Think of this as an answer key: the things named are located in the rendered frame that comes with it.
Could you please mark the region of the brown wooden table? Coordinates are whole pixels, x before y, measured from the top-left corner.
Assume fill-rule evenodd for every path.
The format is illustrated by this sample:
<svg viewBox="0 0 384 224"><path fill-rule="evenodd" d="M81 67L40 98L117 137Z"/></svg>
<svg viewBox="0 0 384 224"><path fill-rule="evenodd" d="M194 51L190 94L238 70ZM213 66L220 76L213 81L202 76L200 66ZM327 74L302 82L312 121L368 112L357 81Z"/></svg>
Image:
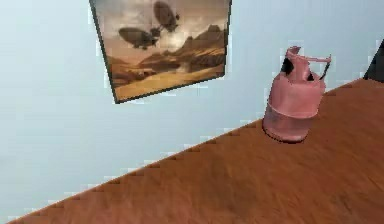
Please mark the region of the brown wooden table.
<svg viewBox="0 0 384 224"><path fill-rule="evenodd" d="M302 143L253 122L8 224L384 224L384 83L326 93Z"/></svg>

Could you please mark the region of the framed brown airship picture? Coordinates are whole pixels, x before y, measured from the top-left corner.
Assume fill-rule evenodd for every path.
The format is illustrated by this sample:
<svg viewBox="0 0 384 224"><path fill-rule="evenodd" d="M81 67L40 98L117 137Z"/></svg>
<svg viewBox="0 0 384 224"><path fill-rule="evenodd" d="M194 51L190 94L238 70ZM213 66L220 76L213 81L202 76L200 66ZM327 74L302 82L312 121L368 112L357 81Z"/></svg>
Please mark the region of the framed brown airship picture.
<svg viewBox="0 0 384 224"><path fill-rule="evenodd" d="M226 73L232 0L88 0L114 102Z"/></svg>

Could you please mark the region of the black angular object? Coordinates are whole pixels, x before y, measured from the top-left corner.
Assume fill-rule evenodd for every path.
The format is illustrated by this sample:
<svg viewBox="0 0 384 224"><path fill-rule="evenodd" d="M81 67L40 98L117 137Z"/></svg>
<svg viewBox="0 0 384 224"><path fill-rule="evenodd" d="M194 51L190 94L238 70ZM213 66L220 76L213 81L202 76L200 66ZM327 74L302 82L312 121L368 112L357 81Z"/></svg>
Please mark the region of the black angular object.
<svg viewBox="0 0 384 224"><path fill-rule="evenodd" d="M384 83L384 39L375 53L363 78Z"/></svg>

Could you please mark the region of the pink spray bottle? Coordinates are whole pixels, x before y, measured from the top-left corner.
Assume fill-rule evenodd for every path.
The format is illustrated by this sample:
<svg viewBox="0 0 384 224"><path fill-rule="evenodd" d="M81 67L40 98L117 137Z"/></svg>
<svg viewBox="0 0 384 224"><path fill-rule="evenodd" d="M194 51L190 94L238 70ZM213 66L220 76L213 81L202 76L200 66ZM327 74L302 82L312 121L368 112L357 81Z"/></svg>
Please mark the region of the pink spray bottle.
<svg viewBox="0 0 384 224"><path fill-rule="evenodd" d="M324 78L332 61L331 56L300 55L300 49L287 49L262 119L263 131L280 142L299 143L307 137L325 93Z"/></svg>

